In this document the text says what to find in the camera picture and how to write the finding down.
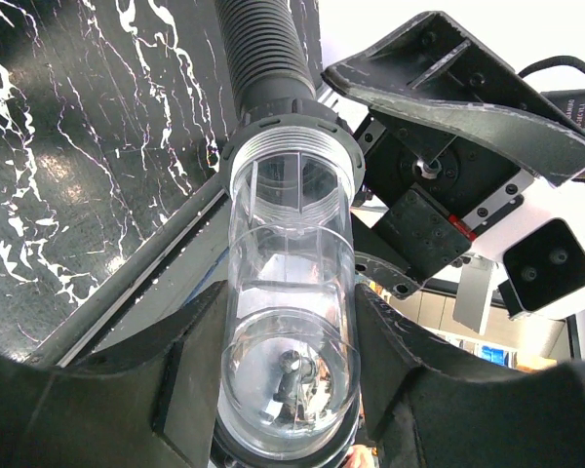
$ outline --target metal screw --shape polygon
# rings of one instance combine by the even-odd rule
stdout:
[[[436,33],[432,31],[427,31],[422,35],[422,45],[427,47],[436,42]]]
[[[481,73],[474,73],[470,77],[470,86],[472,86],[473,88],[479,88],[480,86],[483,86],[483,84],[485,82],[486,82],[486,77],[484,75],[482,75]]]
[[[523,277],[523,280],[525,280],[527,283],[530,283],[531,281],[535,280],[535,278],[537,278],[537,270],[532,266],[526,266],[523,268],[521,276]]]
[[[556,248],[550,252],[548,258],[554,265],[563,265],[567,262],[567,252],[565,249]]]

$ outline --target clear plastic cylinder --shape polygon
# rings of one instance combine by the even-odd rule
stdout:
[[[245,449],[297,459],[359,391],[351,162],[331,136],[285,127],[248,141],[234,168],[219,420]]]

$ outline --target black ribbed hose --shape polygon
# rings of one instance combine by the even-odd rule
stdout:
[[[287,0],[214,0],[236,114],[279,98],[316,98]]]

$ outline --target red component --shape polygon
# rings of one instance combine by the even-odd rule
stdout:
[[[462,233],[462,234],[463,234],[465,237],[467,237],[467,238],[470,240],[470,242],[473,242],[475,239],[477,239],[477,235],[476,235],[474,232],[472,232],[472,231],[470,230],[470,228],[469,228],[469,227],[468,227],[466,224],[464,224],[464,223],[462,222],[462,220],[461,220],[461,219],[459,219],[459,218],[458,218],[457,216],[455,216],[454,214],[451,214],[451,215],[448,217],[448,221],[449,221],[449,222],[450,222],[450,223],[451,223],[453,226],[455,226],[455,227],[456,227],[456,228],[459,230],[459,232],[461,232],[461,233]]]

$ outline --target black marble surface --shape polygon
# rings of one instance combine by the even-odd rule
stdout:
[[[313,76],[316,0],[291,0]],[[24,360],[217,169],[212,0],[0,0],[0,353]]]

